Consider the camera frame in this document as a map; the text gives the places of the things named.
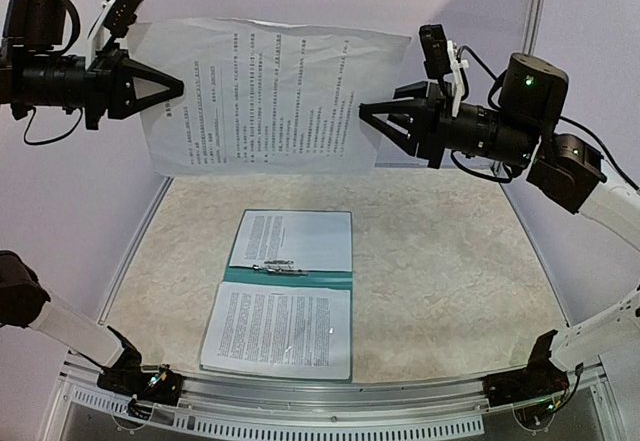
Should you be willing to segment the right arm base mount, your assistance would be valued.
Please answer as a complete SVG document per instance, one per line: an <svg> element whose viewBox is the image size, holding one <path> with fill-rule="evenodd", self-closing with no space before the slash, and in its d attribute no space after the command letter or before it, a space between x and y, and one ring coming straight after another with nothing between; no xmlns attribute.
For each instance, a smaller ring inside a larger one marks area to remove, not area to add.
<svg viewBox="0 0 640 441"><path fill-rule="evenodd" d="M579 386L584 364L575 367L576 380L570 391L568 368L558 368L551 361L551 345L557 336L555 329L540 335L525 367L488 374L482 378L483 392L491 407L546 398L562 392L559 401L553 401L545 408L546 412L555 413L571 400Z"/></svg>

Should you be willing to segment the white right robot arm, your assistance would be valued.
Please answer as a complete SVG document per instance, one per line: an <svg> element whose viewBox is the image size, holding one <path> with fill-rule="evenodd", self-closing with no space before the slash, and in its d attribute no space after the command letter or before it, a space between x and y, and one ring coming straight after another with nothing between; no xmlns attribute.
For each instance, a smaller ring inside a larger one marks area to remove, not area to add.
<svg viewBox="0 0 640 441"><path fill-rule="evenodd" d="M494 81L486 106L448 99L444 86L420 82L393 100L363 104L359 117L406 154L437 169L463 155L502 164L499 181L524 175L549 200L639 246L639 188L600 140L556 133L568 75L532 55L514 53Z"/></svg>

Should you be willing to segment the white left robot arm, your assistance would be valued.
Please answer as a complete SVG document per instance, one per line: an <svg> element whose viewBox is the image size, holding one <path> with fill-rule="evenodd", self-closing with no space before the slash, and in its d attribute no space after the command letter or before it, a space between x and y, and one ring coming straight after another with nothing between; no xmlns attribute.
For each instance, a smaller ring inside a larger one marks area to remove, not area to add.
<svg viewBox="0 0 640 441"><path fill-rule="evenodd" d="M71 0L10 0L1 37L1 102L15 120L40 107L77 113L96 130L102 118L124 120L184 93L179 79L133 60L120 46L144 0L105 0L87 36L87 53L70 54L81 34ZM103 327L48 293L14 252L1 253L1 323L39 331L108 371L128 395L148 387L141 355L120 333Z"/></svg>

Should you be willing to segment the green file folder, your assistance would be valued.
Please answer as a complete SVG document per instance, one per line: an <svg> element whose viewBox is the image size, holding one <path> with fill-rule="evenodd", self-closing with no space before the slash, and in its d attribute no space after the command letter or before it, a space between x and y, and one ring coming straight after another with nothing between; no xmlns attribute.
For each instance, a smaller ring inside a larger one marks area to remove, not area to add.
<svg viewBox="0 0 640 441"><path fill-rule="evenodd" d="M228 265L229 258L226 264L223 280L220 285L224 282L233 282L288 287L329 288L350 291L352 294L353 330L353 270L349 273L307 271L307 276L270 275L264 272L253 271L252 268L231 267Z"/></svg>

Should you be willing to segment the printed text sheet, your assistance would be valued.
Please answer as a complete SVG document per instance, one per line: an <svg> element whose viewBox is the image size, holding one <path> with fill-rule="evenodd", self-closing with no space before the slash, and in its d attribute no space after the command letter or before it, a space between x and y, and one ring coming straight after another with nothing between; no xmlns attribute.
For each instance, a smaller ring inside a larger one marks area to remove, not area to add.
<svg viewBox="0 0 640 441"><path fill-rule="evenodd" d="M228 265L283 261L302 271L353 270L352 214L343 211L246 210Z"/></svg>
<svg viewBox="0 0 640 441"><path fill-rule="evenodd" d="M200 368L257 377L352 379L348 290L222 283Z"/></svg>

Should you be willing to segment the metal folder clip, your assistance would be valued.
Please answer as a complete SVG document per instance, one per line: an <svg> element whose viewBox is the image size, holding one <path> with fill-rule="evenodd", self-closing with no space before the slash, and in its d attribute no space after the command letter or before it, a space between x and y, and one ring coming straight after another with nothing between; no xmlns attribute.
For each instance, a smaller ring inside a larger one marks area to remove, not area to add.
<svg viewBox="0 0 640 441"><path fill-rule="evenodd" d="M261 264L254 264L252 270L270 275L307 276L306 270L300 269L293 260L265 260Z"/></svg>

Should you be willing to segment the white paper stack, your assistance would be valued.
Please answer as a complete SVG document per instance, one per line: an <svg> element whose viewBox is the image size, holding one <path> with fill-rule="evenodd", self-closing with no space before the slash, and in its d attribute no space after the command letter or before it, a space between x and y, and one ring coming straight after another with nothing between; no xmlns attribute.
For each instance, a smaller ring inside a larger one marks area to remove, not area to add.
<svg viewBox="0 0 640 441"><path fill-rule="evenodd" d="M167 177L370 171L381 136L359 109L392 96L409 42L249 20L137 24L133 58L184 85L141 115L152 167Z"/></svg>

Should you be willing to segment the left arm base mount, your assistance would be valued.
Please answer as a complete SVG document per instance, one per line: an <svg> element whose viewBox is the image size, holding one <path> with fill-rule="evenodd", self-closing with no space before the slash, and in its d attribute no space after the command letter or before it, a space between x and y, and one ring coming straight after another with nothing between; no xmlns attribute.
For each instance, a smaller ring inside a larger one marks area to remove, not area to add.
<svg viewBox="0 0 640 441"><path fill-rule="evenodd" d="M102 367L97 386L115 394L128 396L128 416L148 421L152 408L141 401L176 407L182 395L185 377L174 372L168 364L143 368L142 355L117 330L107 329L116 336L123 352L111 367Z"/></svg>

